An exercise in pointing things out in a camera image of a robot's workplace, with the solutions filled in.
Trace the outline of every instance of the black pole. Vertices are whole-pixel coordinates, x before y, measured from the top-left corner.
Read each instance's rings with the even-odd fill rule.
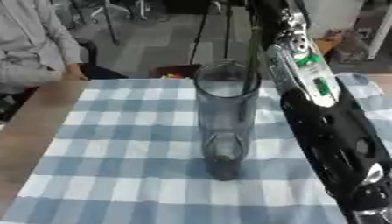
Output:
[[[193,64],[193,60],[194,60],[194,57],[196,56],[196,51],[198,50],[198,46],[199,46],[199,43],[200,43],[200,40],[201,40],[201,35],[203,34],[204,27],[206,26],[209,5],[210,5],[210,3],[208,1],[208,5],[206,6],[206,11],[204,12],[203,18],[201,19],[201,24],[200,24],[198,35],[196,36],[196,39],[193,42],[194,43],[194,47],[193,47],[191,59],[189,60],[189,64],[190,65]]]
[[[233,15],[230,1],[231,0],[227,0],[227,5],[226,5],[226,35],[225,35],[225,51],[223,53],[223,59],[225,60],[228,59],[228,40],[230,38],[231,17]]]

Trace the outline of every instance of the robotic arm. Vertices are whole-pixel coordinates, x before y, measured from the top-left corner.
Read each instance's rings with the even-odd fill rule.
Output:
[[[248,10],[251,45],[258,49],[249,55],[248,70],[270,74],[290,128],[327,193],[349,224],[392,223],[391,157],[307,36],[304,3],[249,0]]]

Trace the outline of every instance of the cup rim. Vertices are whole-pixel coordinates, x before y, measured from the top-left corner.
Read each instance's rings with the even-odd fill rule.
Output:
[[[244,65],[241,65],[241,64],[237,63],[237,62],[234,61],[234,60],[223,60],[223,61],[220,61],[220,62],[216,62],[216,63],[214,63],[214,64],[216,64],[217,66],[218,66],[218,65],[226,65],[226,64],[235,64],[235,65],[240,66],[240,67],[245,67]],[[260,75],[257,73],[257,75],[256,75],[256,78],[257,78],[256,84],[255,84],[255,86],[254,86],[252,89],[250,89],[247,93],[242,93],[242,94],[238,94],[238,95],[235,95],[235,96],[218,96],[218,95],[215,95],[215,94],[210,94],[210,93],[208,93],[206,90],[204,90],[204,88],[202,88],[202,87],[200,86],[200,84],[198,83],[198,80],[199,80],[199,79],[198,79],[198,77],[199,77],[198,74],[199,74],[203,69],[205,69],[207,66],[212,66],[212,65],[214,65],[214,64],[209,64],[209,65],[206,65],[206,66],[201,67],[198,71],[196,71],[196,73],[195,73],[195,75],[194,75],[193,83],[194,83],[196,89],[197,89],[198,91],[200,91],[203,95],[208,95],[208,96],[210,96],[210,97],[219,98],[219,99],[235,99],[235,98],[239,98],[239,97],[248,97],[249,95],[252,95],[254,92],[256,92],[256,91],[260,88],[260,86],[261,86],[262,78],[261,78]]]

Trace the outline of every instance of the gray shirt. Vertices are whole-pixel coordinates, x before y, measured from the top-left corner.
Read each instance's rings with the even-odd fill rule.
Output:
[[[61,80],[80,47],[48,0],[0,0],[0,92]]]

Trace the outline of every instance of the wooden table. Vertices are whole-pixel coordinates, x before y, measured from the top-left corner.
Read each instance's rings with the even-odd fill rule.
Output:
[[[392,74],[369,78],[392,97]],[[86,81],[44,85],[0,132],[0,216],[17,196],[86,85]]]

